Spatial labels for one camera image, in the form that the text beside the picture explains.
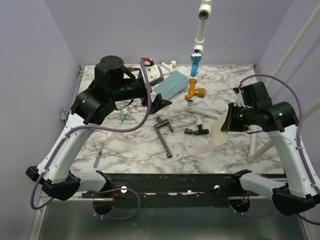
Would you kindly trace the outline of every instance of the white wall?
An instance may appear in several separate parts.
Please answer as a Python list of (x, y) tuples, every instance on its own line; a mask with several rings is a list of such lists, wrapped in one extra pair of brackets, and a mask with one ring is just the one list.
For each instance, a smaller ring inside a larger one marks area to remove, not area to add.
[[(273, 72), (318, 3), (319, 0), (293, 1), (273, 39), (263, 53), (257, 66), (257, 73), (271, 74)], [(280, 79), (289, 83), (297, 92), (302, 108), (308, 106), (320, 95), (319, 63), (320, 17), (313, 24), (297, 50), (292, 54), (287, 64), (278, 74)], [(287, 89), (280, 86), (279, 83), (274, 82), (272, 84), (270, 95), (273, 97), (274, 103), (286, 101), (297, 109), (297, 104), (292, 94)], [(318, 174), (320, 174), (319, 119), (320, 111), (304, 122), (301, 133), (308, 155)], [(308, 216), (310, 219), (320, 222), (320, 206), (316, 208), (316, 211), (313, 214), (309, 214)], [(310, 227), (309, 233), (312, 236), (312, 239), (319, 239), (319, 227), (310, 224), (308, 224), (308, 227)]]
[(33, 183), (25, 175), (51, 149), (79, 68), (43, 0), (0, 3), (0, 238), (28, 239)]
[[(200, 0), (44, 0), (79, 65), (190, 64)], [(293, 0), (213, 0), (202, 64), (256, 64)]]

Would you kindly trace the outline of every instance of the white marble surface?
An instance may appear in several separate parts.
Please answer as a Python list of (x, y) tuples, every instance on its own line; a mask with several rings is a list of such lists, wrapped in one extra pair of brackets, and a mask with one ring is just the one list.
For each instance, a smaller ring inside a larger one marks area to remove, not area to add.
[[(188, 76), (190, 66), (177, 66), (176, 70)], [(162, 69), (165, 77), (168, 71)], [(239, 81), (254, 74), (251, 66), (202, 66), (199, 69), (197, 88), (205, 88), (207, 96), (204, 99), (195, 98), (194, 105), (200, 109), (222, 114), (228, 108), (228, 103), (236, 98), (232, 88)], [(85, 90), (94, 79), (94, 66), (86, 66), (79, 87), (79, 92)], [(71, 170), (76, 172), (94, 172), (102, 170), (107, 173), (164, 173), (164, 174), (213, 174), (235, 173), (243, 169), (255, 173), (283, 173), (278, 154), (273, 147), (258, 162), (248, 163), (250, 136), (246, 133), (230, 133), (228, 142), (211, 150), (206, 150), (208, 135), (186, 135), (185, 128), (196, 129), (192, 121), (192, 113), (184, 111), (186, 101), (182, 91), (171, 99), (172, 105), (150, 115), (146, 123), (137, 131), (129, 133), (113, 133), (97, 130), (87, 140), (76, 157)], [(118, 120), (122, 111), (110, 114), (103, 126), (127, 129), (137, 125), (145, 115), (146, 108), (136, 99), (127, 107), (127, 117), (120, 125)], [(174, 132), (167, 127), (160, 131), (169, 146), (173, 157), (167, 158), (165, 148), (154, 130), (156, 116), (162, 120), (168, 119)], [(203, 117), (204, 128), (210, 129), (215, 120)], [(268, 141), (265, 133), (259, 133), (257, 149)], [(98, 168), (93, 168), (98, 152), (102, 156)]]

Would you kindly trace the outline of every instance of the white pipe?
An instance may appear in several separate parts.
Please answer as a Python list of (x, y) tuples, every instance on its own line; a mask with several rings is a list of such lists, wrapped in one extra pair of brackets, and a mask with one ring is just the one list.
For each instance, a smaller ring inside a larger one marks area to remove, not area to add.
[(206, 110), (195, 108), (194, 106), (191, 106), (191, 107), (186, 106), (185, 110), (187, 112), (189, 112), (189, 113), (201, 114), (201, 115), (213, 118), (213, 119), (218, 119), (221, 116), (219, 114), (215, 114), (215, 113), (212, 113), (212, 112), (209, 112), (209, 111), (206, 111)]
[[(315, 113), (318, 109), (320, 109), (320, 95), (313, 100), (304, 110), (303, 110), (303, 119), (306, 120), (313, 113)], [(249, 158), (251, 161), (256, 161), (262, 154), (268, 151), (270, 148), (274, 146), (273, 142), (268, 141), (263, 147), (261, 147), (252, 157)]]
[[(282, 59), (280, 60), (279, 64), (276, 66), (276, 68), (274, 69), (272, 76), (276, 77), (278, 75), (278, 73), (281, 71), (281, 69), (283, 68), (283, 66), (286, 64), (286, 62), (288, 61), (288, 59), (290, 58), (290, 56), (292, 55), (292, 53), (296, 50), (297, 46), (299, 45), (299, 43), (301, 42), (301, 40), (304, 38), (304, 36), (306, 35), (306, 33), (308, 32), (308, 30), (311, 28), (311, 26), (313, 25), (313, 23), (316, 21), (317, 17), (320, 15), (320, 2), (318, 3), (318, 5), (315, 7), (315, 9), (313, 10), (313, 12), (311, 13), (310, 17), (308, 18), (308, 20), (305, 22), (305, 24), (303, 25), (303, 27), (301, 28), (300, 32), (298, 33), (298, 35), (295, 37), (295, 39), (293, 40), (292, 44), (290, 45), (290, 47), (288, 48), (288, 50), (286, 51), (286, 53), (283, 55)], [(270, 85), (272, 84), (274, 80), (273, 79), (269, 79), (266, 83), (266, 89), (269, 89)]]

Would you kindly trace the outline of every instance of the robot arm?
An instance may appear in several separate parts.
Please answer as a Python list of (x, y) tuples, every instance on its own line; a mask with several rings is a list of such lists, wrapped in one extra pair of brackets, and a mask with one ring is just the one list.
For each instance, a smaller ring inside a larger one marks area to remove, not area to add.
[[(145, 61), (148, 60), (147, 65), (152, 67), (153, 62), (147, 58)], [(48, 196), (59, 200), (67, 200), (80, 191), (100, 191), (107, 182), (103, 174), (71, 173), (70, 167), (97, 125), (101, 125), (106, 116), (117, 110), (115, 102), (133, 99), (141, 99), (143, 106), (148, 104), (142, 73), (136, 78), (124, 67), (120, 57), (103, 57), (94, 68), (94, 80), (88, 89), (77, 95), (65, 128), (53, 148), (38, 166), (27, 169), (27, 176), (34, 182), (38, 181)], [(151, 104), (150, 114), (171, 103), (157, 94)]]
[[(229, 104), (228, 114), (221, 131), (246, 132), (250, 125), (257, 125), (266, 132), (279, 154), (288, 183), (278, 182), (246, 173), (239, 178), (244, 190), (255, 192), (271, 201), (284, 215), (304, 212), (320, 203), (297, 147), (298, 118), (287, 102), (272, 103), (263, 82), (240, 89), (247, 107)], [(316, 185), (320, 180), (305, 149), (303, 153)]]

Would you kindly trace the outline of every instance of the white pipe support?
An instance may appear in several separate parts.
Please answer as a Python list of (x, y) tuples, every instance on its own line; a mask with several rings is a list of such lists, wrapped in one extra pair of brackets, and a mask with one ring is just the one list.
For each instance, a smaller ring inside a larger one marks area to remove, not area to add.
[[(308, 20), (305, 22), (305, 24), (303, 25), (303, 27), (301, 28), (301, 30), (299, 31), (299, 33), (297, 34), (297, 36), (293, 40), (292, 44), (290, 45), (288, 50), (283, 55), (279, 64), (276, 66), (273, 73), (271, 74), (272, 76), (276, 77), (278, 75), (278, 73), (281, 71), (283, 66), (286, 64), (288, 59), (291, 57), (292, 53), (296, 50), (299, 43), (302, 41), (302, 39), (304, 38), (304, 36), (308, 32), (308, 30), (311, 28), (311, 26), (314, 24), (314, 22), (316, 21), (316, 19), (318, 18), (319, 15), (320, 15), (320, 2), (315, 7), (315, 9), (311, 13), (310, 17), (308, 18)], [(268, 79), (268, 81), (265, 83), (266, 89), (270, 88), (273, 81), (274, 80), (272, 78)]]
[[(315, 113), (320, 108), (320, 95), (313, 100), (304, 110), (303, 110), (303, 119), (308, 119), (313, 113)], [(251, 161), (256, 161), (264, 153), (274, 146), (273, 142), (268, 141), (263, 147), (261, 147), (254, 155), (250, 157)]]
[(204, 124), (204, 122), (202, 121), (202, 118), (198, 115), (193, 115), (192, 120), (195, 122), (195, 125), (197, 126)]
[[(251, 126), (250, 128), (251, 132), (256, 132), (258, 131), (258, 127), (257, 126)], [(251, 156), (255, 154), (256, 152), (256, 143), (257, 143), (257, 134), (253, 133), (250, 135), (250, 147), (249, 147), (249, 154), (248, 154), (248, 158), (247, 158), (247, 162), (248, 163), (252, 163), (253, 160), (251, 159)]]

